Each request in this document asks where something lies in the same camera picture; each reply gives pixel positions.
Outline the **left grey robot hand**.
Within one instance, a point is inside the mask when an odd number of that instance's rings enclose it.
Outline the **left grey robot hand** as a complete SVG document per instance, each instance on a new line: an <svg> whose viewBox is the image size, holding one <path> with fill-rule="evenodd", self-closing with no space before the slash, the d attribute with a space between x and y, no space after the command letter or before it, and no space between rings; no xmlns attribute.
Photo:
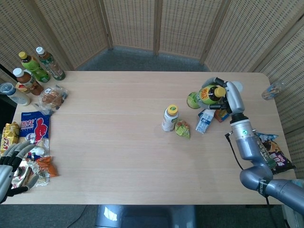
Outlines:
<svg viewBox="0 0 304 228"><path fill-rule="evenodd" d="M24 156L35 147L30 141L13 143L0 158L0 203L6 201L7 197L21 194L33 188L39 179L39 175L35 175L30 182L15 189L12 189L12 179L15 171L19 167Z"/></svg>

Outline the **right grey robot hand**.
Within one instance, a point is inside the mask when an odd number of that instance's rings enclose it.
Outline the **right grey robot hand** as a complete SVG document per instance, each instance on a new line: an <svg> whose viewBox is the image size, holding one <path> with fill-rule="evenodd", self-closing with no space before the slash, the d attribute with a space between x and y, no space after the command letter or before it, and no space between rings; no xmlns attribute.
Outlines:
<svg viewBox="0 0 304 228"><path fill-rule="evenodd" d="M210 84L215 84L221 86L226 90L226 95L224 96L222 104L204 104L199 101L200 107L209 110L224 110L230 115L242 114L245 110L241 95L237 87L231 81L224 81L218 77L209 78L201 88L204 88Z"/></svg>

